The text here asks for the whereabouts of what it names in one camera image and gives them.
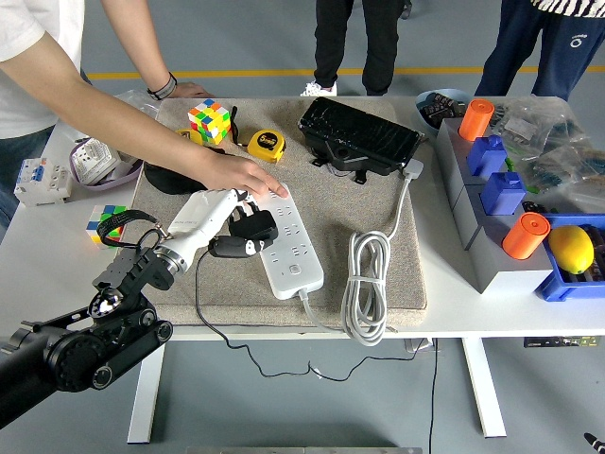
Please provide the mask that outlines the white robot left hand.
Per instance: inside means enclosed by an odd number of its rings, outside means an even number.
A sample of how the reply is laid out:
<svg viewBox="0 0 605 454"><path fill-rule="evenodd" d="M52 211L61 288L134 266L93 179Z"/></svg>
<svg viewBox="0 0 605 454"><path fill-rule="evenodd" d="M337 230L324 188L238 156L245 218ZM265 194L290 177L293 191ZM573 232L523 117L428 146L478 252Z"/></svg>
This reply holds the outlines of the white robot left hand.
<svg viewBox="0 0 605 454"><path fill-rule="evenodd" d="M236 207L256 203L247 191L201 190L192 194L175 216L163 245L191 265L196 252L206 247Z"/></svg>

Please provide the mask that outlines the person's left hand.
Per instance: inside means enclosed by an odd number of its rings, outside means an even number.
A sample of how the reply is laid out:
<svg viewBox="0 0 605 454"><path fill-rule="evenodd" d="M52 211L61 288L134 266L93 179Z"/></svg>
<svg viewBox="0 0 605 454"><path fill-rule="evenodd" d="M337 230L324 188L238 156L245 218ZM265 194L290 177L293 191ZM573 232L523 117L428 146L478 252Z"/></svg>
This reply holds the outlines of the person's left hand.
<svg viewBox="0 0 605 454"><path fill-rule="evenodd" d="M213 98L214 96L201 85L187 81L178 82L168 98Z"/></svg>

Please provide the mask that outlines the person's right hand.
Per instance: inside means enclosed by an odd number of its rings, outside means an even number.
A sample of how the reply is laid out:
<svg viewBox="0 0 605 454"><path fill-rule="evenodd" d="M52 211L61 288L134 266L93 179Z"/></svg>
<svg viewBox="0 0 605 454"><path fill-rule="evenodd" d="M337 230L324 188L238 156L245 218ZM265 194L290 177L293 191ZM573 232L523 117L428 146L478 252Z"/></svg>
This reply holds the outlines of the person's right hand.
<svg viewBox="0 0 605 454"><path fill-rule="evenodd" d="M210 152L199 172L199 180L209 189L241 189L258 195L273 192L282 198L289 195L262 167L238 156Z"/></svg>

